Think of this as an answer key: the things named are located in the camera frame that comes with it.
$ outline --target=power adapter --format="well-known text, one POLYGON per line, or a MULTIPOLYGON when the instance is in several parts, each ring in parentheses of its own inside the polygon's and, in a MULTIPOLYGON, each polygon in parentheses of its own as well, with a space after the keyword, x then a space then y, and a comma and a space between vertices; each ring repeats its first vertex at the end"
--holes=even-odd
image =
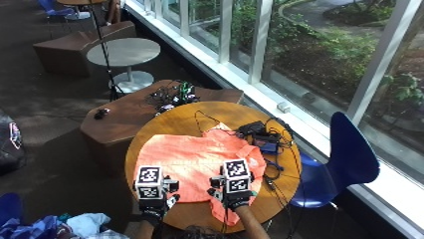
POLYGON ((280 134, 276 133, 254 133, 251 144, 255 145, 262 153, 278 154, 280 134))
POLYGON ((252 135, 254 133, 264 133, 264 124, 262 121, 255 121, 248 124, 242 125, 236 132, 240 134, 240 136, 248 136, 252 135))

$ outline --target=orange shirt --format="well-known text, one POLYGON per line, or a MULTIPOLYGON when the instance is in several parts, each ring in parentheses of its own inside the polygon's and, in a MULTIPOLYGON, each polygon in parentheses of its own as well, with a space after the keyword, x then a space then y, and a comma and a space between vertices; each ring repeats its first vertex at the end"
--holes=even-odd
MULTIPOLYGON (((238 138, 223 123, 206 131, 203 137, 157 134, 141 149, 134 178, 141 165, 159 165, 163 175, 179 181, 179 203, 210 201, 211 215, 223 222, 222 204, 207 193, 210 178, 219 175, 224 160, 240 158, 254 175, 250 190, 258 192, 266 167, 259 148, 238 138)), ((226 224, 231 226, 236 221, 238 216, 228 211, 226 224)))

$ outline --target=brown bench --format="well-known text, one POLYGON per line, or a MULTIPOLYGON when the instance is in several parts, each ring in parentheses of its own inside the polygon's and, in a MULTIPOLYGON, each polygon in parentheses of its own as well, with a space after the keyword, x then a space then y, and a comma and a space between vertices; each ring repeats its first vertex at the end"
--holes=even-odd
MULTIPOLYGON (((137 37, 135 26, 125 21, 101 28, 105 42, 137 37)), ((89 50, 100 44, 97 31, 73 32, 65 37, 33 44, 44 70, 48 73, 77 77, 90 76, 89 50)))
MULTIPOLYGON (((142 90, 89 111, 80 130, 92 157, 106 174, 111 176, 123 174, 130 142, 157 113, 155 107, 146 101, 146 96, 154 93, 159 87, 178 84, 170 83, 171 80, 158 81, 142 90), (102 119, 94 119, 96 112, 104 108, 110 110, 109 114, 102 119)), ((243 95, 242 91, 235 89, 209 90, 197 87, 195 92, 202 102, 239 103, 243 95)))

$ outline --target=glass window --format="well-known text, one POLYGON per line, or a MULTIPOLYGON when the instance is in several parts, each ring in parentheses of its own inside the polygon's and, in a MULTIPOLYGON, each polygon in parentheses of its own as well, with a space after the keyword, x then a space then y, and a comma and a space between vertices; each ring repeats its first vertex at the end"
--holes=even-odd
POLYGON ((395 1, 275 1, 262 82, 328 120, 345 111, 395 1))
POLYGON ((255 21, 255 0, 232 1, 228 60, 248 71, 255 21))
POLYGON ((173 23, 177 27, 181 27, 181 4, 179 0, 163 0, 162 1, 162 15, 163 18, 173 23))
POLYGON ((383 159, 421 184, 424 184, 423 24, 421 11, 412 20, 361 123, 363 131, 376 145, 383 159))
POLYGON ((216 52, 219 36, 219 0, 191 0, 189 4, 190 35, 216 52))

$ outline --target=hand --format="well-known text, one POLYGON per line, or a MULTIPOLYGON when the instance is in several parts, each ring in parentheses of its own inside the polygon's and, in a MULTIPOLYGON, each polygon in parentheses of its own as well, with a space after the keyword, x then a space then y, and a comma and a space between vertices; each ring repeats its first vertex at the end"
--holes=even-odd
POLYGON ((150 222, 150 224, 157 227, 163 220, 171 207, 175 205, 181 196, 174 194, 170 199, 167 199, 166 194, 163 195, 163 200, 143 200, 139 202, 139 210, 142 212, 142 220, 150 222))
POLYGON ((226 194, 214 188, 209 189, 209 194, 220 201, 223 207, 227 207, 231 211, 235 211, 235 209, 240 206, 248 206, 250 197, 256 196, 254 191, 226 194))

